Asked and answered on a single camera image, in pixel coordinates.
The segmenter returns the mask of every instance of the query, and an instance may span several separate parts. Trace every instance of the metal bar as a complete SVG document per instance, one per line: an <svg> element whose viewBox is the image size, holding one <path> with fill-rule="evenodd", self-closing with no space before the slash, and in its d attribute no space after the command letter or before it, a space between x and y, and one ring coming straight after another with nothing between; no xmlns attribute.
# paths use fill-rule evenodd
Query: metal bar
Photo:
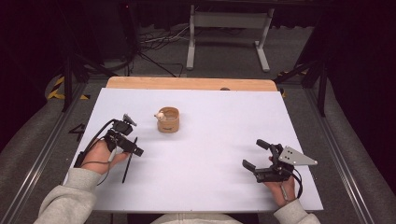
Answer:
<svg viewBox="0 0 396 224"><path fill-rule="evenodd" d="M318 120L318 124L323 130L331 146L330 153L335 163L335 167L337 168L337 171L341 176L341 179L346 188L346 192L350 197L350 201L352 201L356 214L359 217L359 220L361 221L361 223L367 223L367 224L374 223L373 218L366 206L366 203L363 200L361 192L358 186L356 185L355 178L353 177L352 173L350 173L350 170L347 166L347 162L345 161L341 149L334 138L330 125L326 120L326 118L323 118L318 111L318 108L316 106L317 99L314 91L311 89L305 89L305 94L308 98L312 110L314 110L315 112L315 116L316 119Z"/></svg>
<svg viewBox="0 0 396 224"><path fill-rule="evenodd" d="M79 96L83 93L85 87L86 87L85 83L78 83L73 94L73 99L78 99ZM25 180L23 181L20 190L18 191L10 207L6 211L6 214L4 215L3 219L0 222L1 224L6 224L6 223L12 224L15 223L15 221L17 220L22 208L26 204L26 201L28 200L30 194L34 189L35 184L38 181L38 178L41 176L41 173L43 172L50 158L50 155L53 149L55 148L59 135L76 104L77 104L77 100L74 100L69 106L69 108L65 112L63 112L56 121L56 124L52 132L50 133L47 142L41 149L41 152L38 155L37 159L35 160L34 165L30 169Z"/></svg>

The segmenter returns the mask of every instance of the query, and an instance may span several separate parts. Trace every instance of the gray sweater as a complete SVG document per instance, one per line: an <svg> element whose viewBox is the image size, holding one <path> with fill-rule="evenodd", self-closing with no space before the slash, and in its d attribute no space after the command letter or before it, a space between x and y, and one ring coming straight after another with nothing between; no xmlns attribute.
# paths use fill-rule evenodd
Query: gray sweater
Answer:
<svg viewBox="0 0 396 224"><path fill-rule="evenodd" d="M54 188L41 204L35 224L81 224L90 215L96 202L94 189L101 175L96 172L71 168L67 182ZM298 200L295 200L275 212L281 224L319 223L313 214L307 214ZM153 224L199 224L199 223L240 223L223 214L166 214Z"/></svg>

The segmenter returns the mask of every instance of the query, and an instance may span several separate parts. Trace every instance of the table leg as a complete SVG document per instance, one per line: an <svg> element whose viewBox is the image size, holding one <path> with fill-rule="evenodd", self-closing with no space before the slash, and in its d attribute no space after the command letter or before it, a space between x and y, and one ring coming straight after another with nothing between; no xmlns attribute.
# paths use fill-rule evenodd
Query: table leg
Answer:
<svg viewBox="0 0 396 224"><path fill-rule="evenodd" d="M195 38L194 38L194 30L195 30L195 23L194 18L195 16L195 8L194 5L191 6L191 13L190 13L190 43L189 43L189 52L187 54L187 70L192 70L194 67L194 54L195 54Z"/></svg>

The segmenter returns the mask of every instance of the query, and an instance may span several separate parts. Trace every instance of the small wooden cup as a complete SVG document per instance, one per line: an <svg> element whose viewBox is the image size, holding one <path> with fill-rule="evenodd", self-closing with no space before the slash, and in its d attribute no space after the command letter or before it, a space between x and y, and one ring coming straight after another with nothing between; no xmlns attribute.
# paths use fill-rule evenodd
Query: small wooden cup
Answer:
<svg viewBox="0 0 396 224"><path fill-rule="evenodd" d="M158 131L160 131L161 133L177 132L179 126L178 110L174 107L167 106L161 108L160 111L165 114L165 119L157 121Z"/></svg>

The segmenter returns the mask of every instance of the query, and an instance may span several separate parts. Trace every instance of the black cable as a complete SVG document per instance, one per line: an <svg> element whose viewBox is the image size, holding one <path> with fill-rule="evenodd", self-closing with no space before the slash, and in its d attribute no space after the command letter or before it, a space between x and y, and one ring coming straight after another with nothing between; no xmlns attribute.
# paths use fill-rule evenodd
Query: black cable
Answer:
<svg viewBox="0 0 396 224"><path fill-rule="evenodd" d="M177 76L175 76L175 74L173 74L172 72L170 72L169 70L167 70L166 68L164 68L163 66L161 66L160 64L154 62L154 61L153 61L152 59L150 59L150 57L147 56L146 54L144 54L144 53L142 53L142 52L138 52L138 55L139 55L142 59L147 60L147 61L149 61L149 62L152 62L152 63L154 63L155 65L161 67L161 69L165 70L167 73L169 73L169 74L172 75L173 77L177 77Z"/></svg>
<svg viewBox="0 0 396 224"><path fill-rule="evenodd" d="M293 176L293 178L294 178L294 179L297 181L297 183L300 185L300 187L299 187L299 189L298 189L298 192L297 192L297 198L300 198L301 195L303 194L303 178L301 177L300 173L299 173L296 169L294 169L294 170L298 173L298 175L300 176L300 178L299 178L297 175L295 175L293 172L290 172L290 171L284 169L284 171L285 171L286 173L288 173L289 175Z"/></svg>
<svg viewBox="0 0 396 224"><path fill-rule="evenodd" d="M103 127L102 127L102 129L101 130L99 130L99 132L92 138L92 140L91 140L91 142L87 145L87 147L85 148L85 150L84 150L84 154L85 155L87 155L87 153L92 149L92 147L96 144L93 144L92 145L92 143L93 143L93 141L99 136L99 134L111 123L111 122L114 122L114 121L117 121L116 119L112 119L112 120L110 120L108 123L106 123Z"/></svg>
<svg viewBox="0 0 396 224"><path fill-rule="evenodd" d="M85 163L82 163L81 167L83 167L84 165L89 164L89 163L108 164L105 178L99 184L96 185L96 186L99 186L103 182L105 182L108 174L110 173L110 164L111 164L111 162L110 161L87 161Z"/></svg>

